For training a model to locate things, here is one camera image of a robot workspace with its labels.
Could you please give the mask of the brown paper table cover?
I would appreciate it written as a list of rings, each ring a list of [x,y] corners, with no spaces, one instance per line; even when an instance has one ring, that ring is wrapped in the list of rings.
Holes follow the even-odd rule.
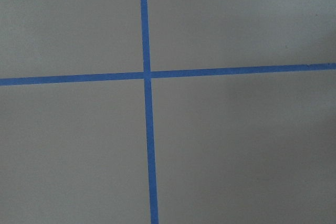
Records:
[[[335,223],[335,0],[1,0],[1,223]]]

